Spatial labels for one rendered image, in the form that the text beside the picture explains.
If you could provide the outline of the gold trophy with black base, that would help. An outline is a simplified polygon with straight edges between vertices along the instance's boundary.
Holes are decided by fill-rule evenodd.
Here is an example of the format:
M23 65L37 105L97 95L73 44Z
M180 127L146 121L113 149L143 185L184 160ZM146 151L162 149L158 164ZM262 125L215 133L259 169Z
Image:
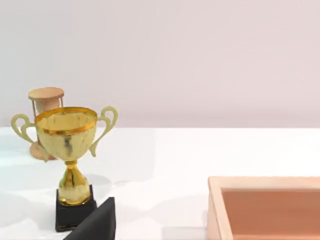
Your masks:
M97 122L105 122L104 137L116 124L118 111L104 107L100 114L86 107L59 107L44 111L31 123L25 114L11 118L13 131L33 143L27 129L34 127L39 140L36 146L48 161L49 156L64 161L66 170L56 190L55 231L72 231L97 209L92 185L77 168L78 160L86 153L96 156L100 137L96 138Z

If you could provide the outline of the shallow salmon-coloured box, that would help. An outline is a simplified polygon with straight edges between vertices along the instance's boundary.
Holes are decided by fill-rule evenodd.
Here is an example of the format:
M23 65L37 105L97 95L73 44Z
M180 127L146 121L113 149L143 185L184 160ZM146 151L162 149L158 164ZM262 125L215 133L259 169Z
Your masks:
M319 176L210 176L207 240L320 240Z

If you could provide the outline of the wooden hourglass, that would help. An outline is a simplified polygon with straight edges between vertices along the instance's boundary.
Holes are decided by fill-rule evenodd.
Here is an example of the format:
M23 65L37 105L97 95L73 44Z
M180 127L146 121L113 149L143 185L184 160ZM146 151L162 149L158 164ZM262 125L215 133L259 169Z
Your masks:
M64 106L64 90L59 87L41 87L36 88L28 93L28 99L31 100L33 116ZM38 160L44 160L44 154L35 143L32 143L29 148L30 155Z

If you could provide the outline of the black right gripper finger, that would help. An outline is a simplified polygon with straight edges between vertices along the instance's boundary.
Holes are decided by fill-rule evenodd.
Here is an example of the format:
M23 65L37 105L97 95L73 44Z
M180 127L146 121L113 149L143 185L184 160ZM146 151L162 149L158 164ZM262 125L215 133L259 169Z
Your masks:
M115 198L109 197L63 240L115 240Z

